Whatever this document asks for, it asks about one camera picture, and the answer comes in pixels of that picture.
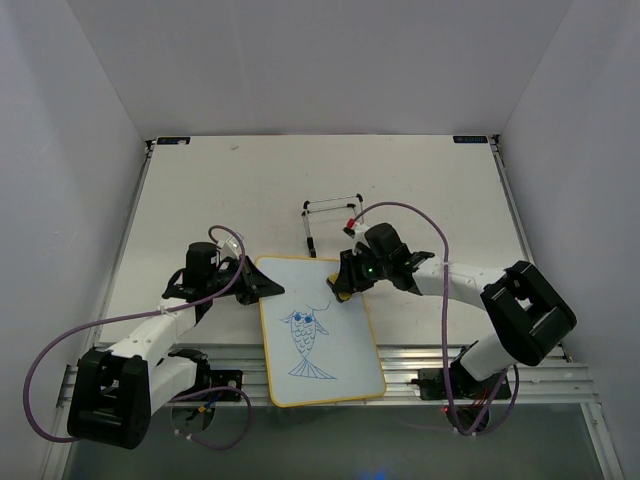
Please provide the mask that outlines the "yellow framed whiteboard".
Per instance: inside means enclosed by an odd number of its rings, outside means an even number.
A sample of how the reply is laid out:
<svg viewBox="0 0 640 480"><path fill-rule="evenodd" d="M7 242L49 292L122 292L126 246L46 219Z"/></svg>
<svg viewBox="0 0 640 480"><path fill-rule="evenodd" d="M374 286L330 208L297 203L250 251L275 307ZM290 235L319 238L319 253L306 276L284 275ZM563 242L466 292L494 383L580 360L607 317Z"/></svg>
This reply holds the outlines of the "yellow framed whiteboard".
<svg viewBox="0 0 640 480"><path fill-rule="evenodd" d="M364 299L340 303L326 283L339 262L262 256L257 267L284 288L259 300L272 403L292 408L383 396L386 380Z"/></svg>

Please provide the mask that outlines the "yellow black eraser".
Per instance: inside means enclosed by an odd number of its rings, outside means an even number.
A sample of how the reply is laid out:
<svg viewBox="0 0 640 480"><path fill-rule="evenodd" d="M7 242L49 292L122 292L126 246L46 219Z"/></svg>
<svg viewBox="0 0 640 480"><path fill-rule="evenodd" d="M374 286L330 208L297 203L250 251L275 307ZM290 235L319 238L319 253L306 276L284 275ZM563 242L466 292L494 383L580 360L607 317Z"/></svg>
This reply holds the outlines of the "yellow black eraser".
<svg viewBox="0 0 640 480"><path fill-rule="evenodd" d="M352 298L349 284L344 283L338 273L331 274L327 278L327 285L338 303L344 303Z"/></svg>

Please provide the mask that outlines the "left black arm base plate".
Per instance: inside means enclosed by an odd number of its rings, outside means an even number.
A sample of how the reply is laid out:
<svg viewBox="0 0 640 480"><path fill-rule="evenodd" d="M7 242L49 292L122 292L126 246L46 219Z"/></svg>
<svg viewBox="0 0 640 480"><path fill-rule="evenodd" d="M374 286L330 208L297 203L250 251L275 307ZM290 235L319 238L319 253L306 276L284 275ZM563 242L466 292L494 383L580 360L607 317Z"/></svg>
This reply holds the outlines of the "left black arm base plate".
<svg viewBox="0 0 640 480"><path fill-rule="evenodd" d="M239 393L232 388L241 390L243 384L242 370L200 370L196 373L195 384L187 390L178 393L173 400L196 402L238 402Z"/></svg>

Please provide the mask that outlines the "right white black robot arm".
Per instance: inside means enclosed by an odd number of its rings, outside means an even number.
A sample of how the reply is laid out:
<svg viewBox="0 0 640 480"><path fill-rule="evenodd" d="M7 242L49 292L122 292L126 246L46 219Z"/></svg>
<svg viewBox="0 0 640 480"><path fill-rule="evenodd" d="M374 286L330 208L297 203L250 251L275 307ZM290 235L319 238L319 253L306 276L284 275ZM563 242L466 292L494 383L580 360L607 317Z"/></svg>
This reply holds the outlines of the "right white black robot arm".
<svg viewBox="0 0 640 480"><path fill-rule="evenodd" d="M422 380L430 398L470 398L494 387L514 364L538 365L571 332L577 318L538 268L519 260L505 269L448 263L409 249L388 223L348 229L354 246L340 254L327 283L338 302L386 280L418 296L441 296L482 309L492 334L465 347L448 368Z"/></svg>

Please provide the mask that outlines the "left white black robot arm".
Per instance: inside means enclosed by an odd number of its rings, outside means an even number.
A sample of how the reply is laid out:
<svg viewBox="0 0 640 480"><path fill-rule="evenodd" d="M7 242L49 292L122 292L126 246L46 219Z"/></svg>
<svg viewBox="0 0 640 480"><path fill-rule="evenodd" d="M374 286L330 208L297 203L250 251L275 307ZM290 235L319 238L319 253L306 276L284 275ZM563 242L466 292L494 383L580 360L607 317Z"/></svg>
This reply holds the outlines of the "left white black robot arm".
<svg viewBox="0 0 640 480"><path fill-rule="evenodd" d="M68 433L133 449L142 442L152 416L176 397L199 402L195 411L207 416L218 401L239 401L239 388L211 369L206 354L178 348L178 340L217 298L232 296L247 306L284 291L241 255L234 240L224 247L190 244L184 267L167 283L158 314L124 339L104 350L92 348L79 360Z"/></svg>

